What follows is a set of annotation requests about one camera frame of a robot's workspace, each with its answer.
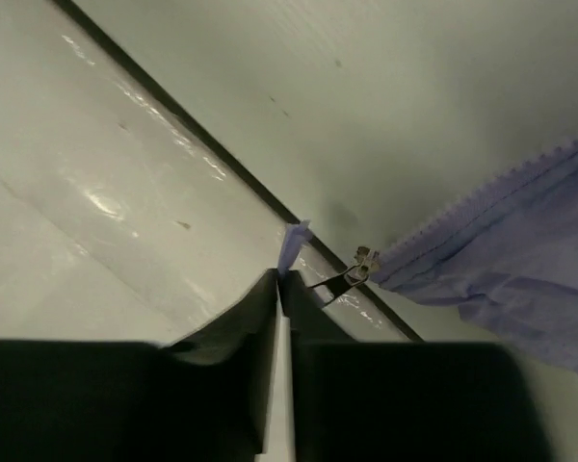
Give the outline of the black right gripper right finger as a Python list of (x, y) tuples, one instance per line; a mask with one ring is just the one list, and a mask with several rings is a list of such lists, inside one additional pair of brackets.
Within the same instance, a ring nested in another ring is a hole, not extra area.
[(281, 280), (300, 461), (551, 461), (514, 358), (490, 343), (365, 342)]

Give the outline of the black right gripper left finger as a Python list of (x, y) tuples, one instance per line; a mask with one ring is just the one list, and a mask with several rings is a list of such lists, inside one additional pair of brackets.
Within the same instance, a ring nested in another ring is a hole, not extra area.
[(0, 461), (252, 461), (265, 447), (277, 273), (169, 345), (0, 340)]

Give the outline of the lavender zip jacket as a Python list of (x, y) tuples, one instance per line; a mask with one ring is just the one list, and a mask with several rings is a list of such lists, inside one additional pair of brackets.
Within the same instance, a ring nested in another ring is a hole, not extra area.
[(540, 361), (578, 373), (578, 138), (483, 184), (383, 251), (324, 281), (453, 306)]

